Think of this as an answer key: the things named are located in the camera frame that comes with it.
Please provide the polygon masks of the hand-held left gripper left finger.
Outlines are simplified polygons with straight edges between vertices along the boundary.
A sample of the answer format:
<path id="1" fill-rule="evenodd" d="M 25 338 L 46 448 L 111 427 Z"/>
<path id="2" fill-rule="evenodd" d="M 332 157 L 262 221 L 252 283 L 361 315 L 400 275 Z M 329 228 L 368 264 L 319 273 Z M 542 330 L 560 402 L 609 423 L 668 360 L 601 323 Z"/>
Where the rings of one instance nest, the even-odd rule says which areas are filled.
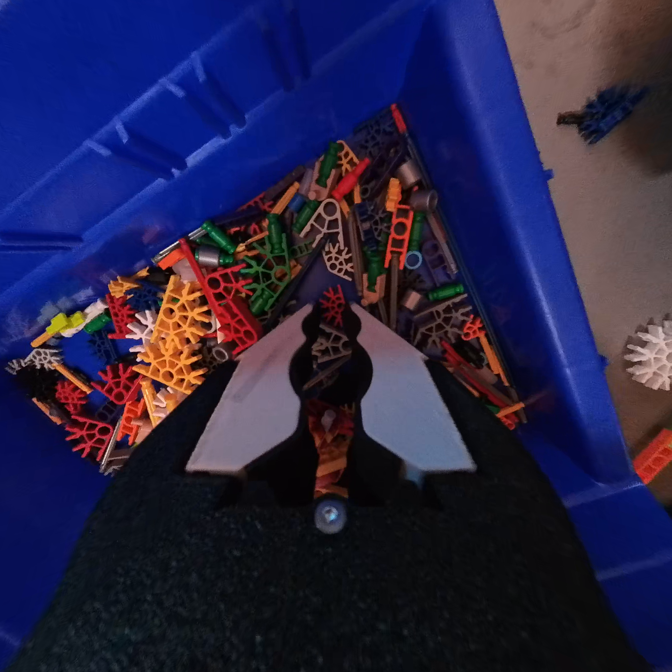
<path id="1" fill-rule="evenodd" d="M 240 356 L 186 473 L 231 478 L 240 493 L 266 483 L 279 505 L 313 502 L 316 448 L 304 387 L 315 340 L 316 305 L 307 304 Z"/>

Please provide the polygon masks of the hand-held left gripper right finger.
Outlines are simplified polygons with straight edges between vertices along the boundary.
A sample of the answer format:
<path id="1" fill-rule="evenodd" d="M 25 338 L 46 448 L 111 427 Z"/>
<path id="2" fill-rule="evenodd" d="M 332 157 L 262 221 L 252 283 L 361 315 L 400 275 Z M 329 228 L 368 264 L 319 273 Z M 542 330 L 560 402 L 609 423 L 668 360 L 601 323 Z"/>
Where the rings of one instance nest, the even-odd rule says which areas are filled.
<path id="1" fill-rule="evenodd" d="M 427 369 L 427 358 L 358 304 L 357 344 L 372 363 L 359 404 L 365 433 L 401 461 L 403 478 L 474 473 L 476 464 Z"/>

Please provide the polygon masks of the pile of colourful toy pieces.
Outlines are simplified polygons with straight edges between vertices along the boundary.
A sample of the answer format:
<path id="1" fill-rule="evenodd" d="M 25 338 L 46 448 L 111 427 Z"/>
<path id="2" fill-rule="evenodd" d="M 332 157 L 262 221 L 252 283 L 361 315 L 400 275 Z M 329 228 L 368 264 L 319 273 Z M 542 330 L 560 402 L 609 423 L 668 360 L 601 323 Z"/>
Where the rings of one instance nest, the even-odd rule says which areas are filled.
<path id="1" fill-rule="evenodd" d="M 514 430 L 525 404 L 513 388 L 504 391 L 509 382 L 483 320 L 455 281 L 429 185 L 393 104 L 238 209 L 233 234 L 229 220 L 208 220 L 154 266 L 109 282 L 85 309 L 55 315 L 6 370 L 66 428 L 74 451 L 113 473 L 116 444 L 139 445 L 217 366 L 293 315 L 317 265 L 342 290 L 354 284 L 361 307 L 426 358 L 441 351 L 442 366 Z M 356 406 L 319 392 L 345 382 L 354 364 L 345 308 L 343 326 L 330 326 L 322 296 L 304 390 Z"/>

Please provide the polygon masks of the star toy rod model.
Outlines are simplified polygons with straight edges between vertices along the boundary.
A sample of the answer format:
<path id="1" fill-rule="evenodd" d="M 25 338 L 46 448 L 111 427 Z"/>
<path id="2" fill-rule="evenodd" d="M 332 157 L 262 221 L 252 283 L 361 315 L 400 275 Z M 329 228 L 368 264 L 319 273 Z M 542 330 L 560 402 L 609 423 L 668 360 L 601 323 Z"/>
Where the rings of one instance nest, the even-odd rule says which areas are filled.
<path id="1" fill-rule="evenodd" d="M 671 314 L 660 323 L 647 324 L 635 334 L 636 343 L 626 345 L 626 372 L 653 391 L 671 392 Z M 653 438 L 634 458 L 634 469 L 644 484 L 650 484 L 671 464 L 671 413 Z"/>

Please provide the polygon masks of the blue plastic bin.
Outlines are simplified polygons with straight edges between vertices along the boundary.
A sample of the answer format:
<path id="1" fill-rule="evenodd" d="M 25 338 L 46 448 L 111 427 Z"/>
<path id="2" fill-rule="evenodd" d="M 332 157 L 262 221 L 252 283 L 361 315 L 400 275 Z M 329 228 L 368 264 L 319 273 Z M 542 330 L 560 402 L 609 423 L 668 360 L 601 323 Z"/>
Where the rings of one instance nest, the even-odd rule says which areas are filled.
<path id="1" fill-rule="evenodd" d="M 671 519 L 635 477 L 493 1 L 2 1 L 1 360 L 397 103 L 550 476 L 671 670 Z"/>

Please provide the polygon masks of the small blue toy connector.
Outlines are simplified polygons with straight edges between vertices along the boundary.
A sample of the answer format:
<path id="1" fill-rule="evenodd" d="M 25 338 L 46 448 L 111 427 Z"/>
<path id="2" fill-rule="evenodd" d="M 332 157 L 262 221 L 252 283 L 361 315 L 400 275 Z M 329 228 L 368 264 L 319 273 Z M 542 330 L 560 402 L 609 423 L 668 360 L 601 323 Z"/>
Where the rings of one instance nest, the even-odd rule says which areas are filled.
<path id="1" fill-rule="evenodd" d="M 575 127 L 586 145 L 595 145 L 629 118 L 648 92 L 648 87 L 631 85 L 600 90 L 580 110 L 559 113 L 556 124 Z"/>

